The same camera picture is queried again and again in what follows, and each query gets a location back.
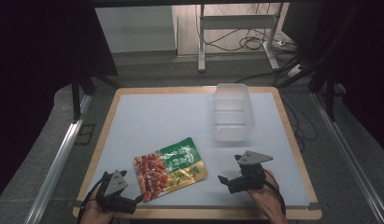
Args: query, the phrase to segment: person's right hand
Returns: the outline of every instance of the person's right hand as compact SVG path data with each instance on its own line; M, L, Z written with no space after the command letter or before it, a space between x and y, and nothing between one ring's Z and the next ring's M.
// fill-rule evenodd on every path
M266 171L266 180L279 190L279 185L273 173ZM268 218L271 224L284 224L288 220L281 212L281 203L274 191L264 185L261 189L248 189L247 193L255 202L258 209Z

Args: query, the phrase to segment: food package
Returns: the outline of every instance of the food package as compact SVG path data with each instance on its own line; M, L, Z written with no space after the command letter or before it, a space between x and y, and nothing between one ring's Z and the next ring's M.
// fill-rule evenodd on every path
M145 203L206 177L206 167L190 137L135 157L134 165Z

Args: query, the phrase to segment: human hand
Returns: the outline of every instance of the human hand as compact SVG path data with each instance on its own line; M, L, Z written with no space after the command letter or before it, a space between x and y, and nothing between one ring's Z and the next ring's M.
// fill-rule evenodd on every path
M115 216L115 212L113 211L102 211L98 202L95 200L98 189L99 188L92 193L91 199L84 206L84 214L81 217L80 224L109 224Z
M269 170L264 171L266 172L266 181L279 190L279 185L273 173ZM261 189L248 189L247 193L255 202L258 209L269 219L271 224L288 223L288 220L281 212L281 203L272 189L263 185Z

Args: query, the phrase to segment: wall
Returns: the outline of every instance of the wall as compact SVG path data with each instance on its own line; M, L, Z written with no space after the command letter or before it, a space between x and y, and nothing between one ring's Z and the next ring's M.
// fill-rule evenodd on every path
M95 11L112 53L177 48L170 6L111 7Z

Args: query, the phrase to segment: clear plastic container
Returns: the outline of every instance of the clear plastic container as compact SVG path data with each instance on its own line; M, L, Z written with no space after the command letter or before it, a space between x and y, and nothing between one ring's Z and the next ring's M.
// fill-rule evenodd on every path
M219 84L213 94L215 139L244 141L255 126L248 87L244 84Z

